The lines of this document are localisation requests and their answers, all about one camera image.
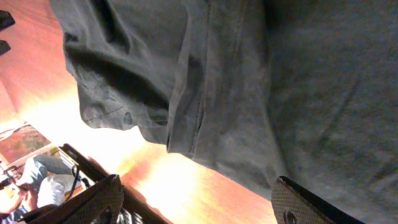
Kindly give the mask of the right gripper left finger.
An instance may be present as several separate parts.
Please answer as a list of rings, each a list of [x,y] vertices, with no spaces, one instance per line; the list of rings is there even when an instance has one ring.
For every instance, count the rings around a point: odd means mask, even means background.
[[[116,224],[124,192],[118,175],[112,174],[65,203],[47,205],[27,213],[19,223],[27,224]]]

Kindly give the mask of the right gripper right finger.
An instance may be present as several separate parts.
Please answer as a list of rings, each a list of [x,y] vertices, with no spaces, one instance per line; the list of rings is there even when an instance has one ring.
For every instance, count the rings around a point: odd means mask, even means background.
[[[285,176],[275,181],[271,204],[278,224],[364,224]]]

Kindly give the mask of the dark green t-shirt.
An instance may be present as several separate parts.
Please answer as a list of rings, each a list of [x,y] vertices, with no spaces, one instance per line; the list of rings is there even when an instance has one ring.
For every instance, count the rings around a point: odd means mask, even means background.
[[[80,115],[397,222],[396,1],[51,1]]]

